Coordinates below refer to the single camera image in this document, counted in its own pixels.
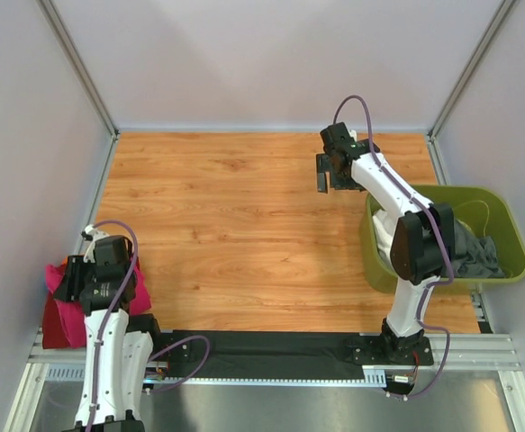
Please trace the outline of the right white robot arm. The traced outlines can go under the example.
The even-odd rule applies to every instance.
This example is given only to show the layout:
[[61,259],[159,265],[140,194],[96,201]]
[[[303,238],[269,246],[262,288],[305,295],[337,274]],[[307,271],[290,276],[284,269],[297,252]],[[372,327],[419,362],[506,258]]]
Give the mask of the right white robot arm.
[[369,192],[386,211],[393,230],[390,263],[397,275],[393,306],[379,335],[351,337],[348,345],[363,365],[430,365],[424,316],[434,287],[453,280],[453,209],[415,191],[371,139],[356,139],[344,123],[327,126],[320,136],[318,191]]

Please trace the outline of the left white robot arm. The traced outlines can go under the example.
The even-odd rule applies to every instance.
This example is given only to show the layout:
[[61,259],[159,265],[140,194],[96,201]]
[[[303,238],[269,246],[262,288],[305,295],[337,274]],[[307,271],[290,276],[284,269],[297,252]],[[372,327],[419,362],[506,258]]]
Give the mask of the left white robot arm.
[[53,297],[76,304],[86,332],[86,366],[76,431],[142,431],[140,401],[146,364],[164,340],[151,314],[131,316],[137,278],[132,242],[96,229],[85,254],[70,256]]

